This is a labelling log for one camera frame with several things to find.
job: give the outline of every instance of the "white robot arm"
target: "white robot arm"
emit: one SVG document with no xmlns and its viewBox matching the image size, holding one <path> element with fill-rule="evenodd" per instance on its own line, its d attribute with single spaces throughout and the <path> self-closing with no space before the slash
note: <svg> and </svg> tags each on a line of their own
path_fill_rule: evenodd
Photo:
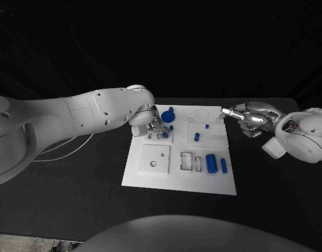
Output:
<svg viewBox="0 0 322 252">
<path fill-rule="evenodd" d="M 154 96 L 140 85 L 49 100 L 22 101 L 0 96 L 0 184 L 52 144 L 113 130 L 127 122 L 136 137 L 147 135 L 149 130 L 169 133 Z"/>
<path fill-rule="evenodd" d="M 262 147 L 275 159 L 288 152 L 310 163 L 322 161 L 322 113 L 285 114 L 278 108 L 259 101 L 222 111 L 220 118 L 226 115 L 238 118 L 243 133 L 251 138 L 261 136 L 259 129 L 275 133 L 275 137 Z"/>
</svg>

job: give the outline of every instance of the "black table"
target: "black table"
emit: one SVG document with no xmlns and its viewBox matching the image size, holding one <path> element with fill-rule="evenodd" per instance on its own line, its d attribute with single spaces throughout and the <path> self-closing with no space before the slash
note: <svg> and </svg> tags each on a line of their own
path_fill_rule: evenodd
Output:
<svg viewBox="0 0 322 252">
<path fill-rule="evenodd" d="M 157 104 L 222 106 L 251 100 L 300 111 L 291 99 L 157 98 Z M 121 186 L 131 128 L 97 134 L 68 158 L 32 163 L 0 185 L 0 233 L 85 241 L 114 225 L 154 215 L 183 214 L 259 228 L 322 251 L 322 162 L 289 154 L 275 160 L 262 150 L 272 135 L 251 140 L 236 119 L 226 118 L 238 196 Z M 42 159 L 82 144 L 75 139 Z"/>
</svg>

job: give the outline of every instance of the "shape sorting board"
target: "shape sorting board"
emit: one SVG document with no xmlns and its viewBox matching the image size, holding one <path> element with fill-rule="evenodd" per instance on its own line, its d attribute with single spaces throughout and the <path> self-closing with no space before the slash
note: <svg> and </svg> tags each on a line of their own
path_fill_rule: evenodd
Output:
<svg viewBox="0 0 322 252">
<path fill-rule="evenodd" d="M 166 190 L 236 195 L 232 161 L 225 120 L 219 119 L 222 107 L 157 105 L 160 114 L 174 108 L 176 120 L 173 137 L 150 139 L 149 135 L 133 138 L 124 186 L 157 188 Z M 169 147 L 169 169 L 166 170 L 166 147 Z M 192 171 L 182 170 L 182 153 L 192 154 Z M 206 155 L 216 155 L 218 173 L 209 173 Z M 228 173 L 222 172 L 220 159 L 225 158 Z"/>
</svg>

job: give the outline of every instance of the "blue object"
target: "blue object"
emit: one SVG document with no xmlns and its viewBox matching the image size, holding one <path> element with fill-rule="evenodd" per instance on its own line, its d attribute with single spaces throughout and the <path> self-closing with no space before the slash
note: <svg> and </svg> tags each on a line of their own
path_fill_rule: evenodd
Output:
<svg viewBox="0 0 322 252">
<path fill-rule="evenodd" d="M 206 156 L 206 158 L 208 158 L 209 173 L 218 173 L 216 156 L 215 156 L 215 154 L 209 154 Z"/>
<path fill-rule="evenodd" d="M 196 133 L 196 137 L 195 137 L 196 142 L 199 141 L 199 137 L 200 137 L 200 134 Z"/>
<path fill-rule="evenodd" d="M 220 162 L 222 162 L 222 171 L 223 171 L 223 173 L 228 173 L 226 160 L 225 160 L 225 159 L 220 159 Z"/>
<path fill-rule="evenodd" d="M 170 107 L 169 111 L 162 114 L 162 119 L 164 122 L 172 122 L 174 120 L 174 108 Z"/>
</svg>

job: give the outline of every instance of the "gray floor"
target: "gray floor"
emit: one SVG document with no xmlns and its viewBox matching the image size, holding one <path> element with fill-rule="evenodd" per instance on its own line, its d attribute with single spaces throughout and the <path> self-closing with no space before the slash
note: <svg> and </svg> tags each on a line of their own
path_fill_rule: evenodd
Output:
<svg viewBox="0 0 322 252">
<path fill-rule="evenodd" d="M 49 252 L 59 240 L 0 235 L 0 252 Z M 61 252 L 68 251 L 69 242 L 62 243 Z"/>
</svg>

